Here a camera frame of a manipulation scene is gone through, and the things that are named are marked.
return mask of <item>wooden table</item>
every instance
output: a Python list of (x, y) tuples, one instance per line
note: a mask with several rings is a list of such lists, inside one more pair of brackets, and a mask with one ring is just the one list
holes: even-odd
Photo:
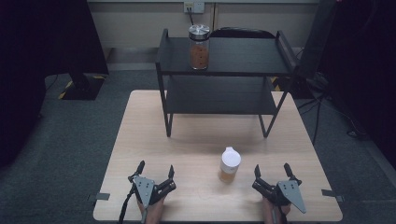
[[(278, 100), (282, 92), (273, 92)], [(163, 108), (158, 91), (133, 91), (106, 170), (101, 193), (108, 201), (97, 201), (96, 220), (118, 220), (131, 183), (127, 177), (139, 162), (143, 174), (157, 184), (175, 168), (177, 189), (165, 200), (164, 221), (263, 221), (262, 196), (251, 187), (257, 164), (262, 178), (270, 184), (287, 180), (283, 164), (290, 164), (306, 206), (306, 214), (292, 207), (289, 221), (339, 221), (342, 213), (333, 197), (318, 156), (309, 140), (290, 95), (286, 97), (271, 137), (263, 138), (258, 116), (175, 115), (174, 130), (167, 137), (163, 128)], [(231, 184), (218, 178), (221, 153), (233, 147), (242, 162)], [(125, 220), (140, 220), (136, 198), (129, 201)]]

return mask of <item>jar lid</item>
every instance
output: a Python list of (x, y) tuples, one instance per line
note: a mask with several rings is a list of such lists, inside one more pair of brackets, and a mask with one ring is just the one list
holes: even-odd
[(192, 25), (189, 29), (189, 37), (193, 40), (207, 40), (209, 33), (209, 27), (202, 24)]

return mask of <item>shelf top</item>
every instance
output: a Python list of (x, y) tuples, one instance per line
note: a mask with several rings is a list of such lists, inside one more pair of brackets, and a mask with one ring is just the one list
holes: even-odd
[(187, 37), (168, 37), (164, 32), (157, 57), (163, 75), (284, 77), (292, 73), (275, 39), (212, 37), (205, 70), (190, 67), (189, 47)]

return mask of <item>wall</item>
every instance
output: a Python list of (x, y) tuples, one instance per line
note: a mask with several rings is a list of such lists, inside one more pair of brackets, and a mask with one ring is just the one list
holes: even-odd
[[(291, 46), (296, 48), (305, 44), (317, 1), (251, 0), (237, 3), (239, 1), (218, 0), (216, 3), (205, 2), (205, 13), (192, 17), (194, 23), (207, 24), (212, 29), (239, 26), (274, 34), (282, 30)], [(163, 28), (169, 29), (170, 36), (187, 36), (191, 26), (189, 16), (183, 12), (183, 2), (177, 0), (91, 0), (90, 9), (104, 48), (156, 48)]]

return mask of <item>wall outlet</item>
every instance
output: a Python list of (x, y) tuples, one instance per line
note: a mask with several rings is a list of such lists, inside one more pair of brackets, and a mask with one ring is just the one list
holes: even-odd
[(205, 3), (203, 2), (194, 2), (194, 13), (204, 13), (205, 12)]
[(193, 2), (185, 2), (184, 3), (184, 13), (189, 13), (187, 8), (190, 8), (191, 13), (193, 13), (194, 12), (194, 3)]
[(188, 13), (187, 8), (191, 9), (191, 13), (204, 13), (205, 2), (184, 2), (184, 13)]

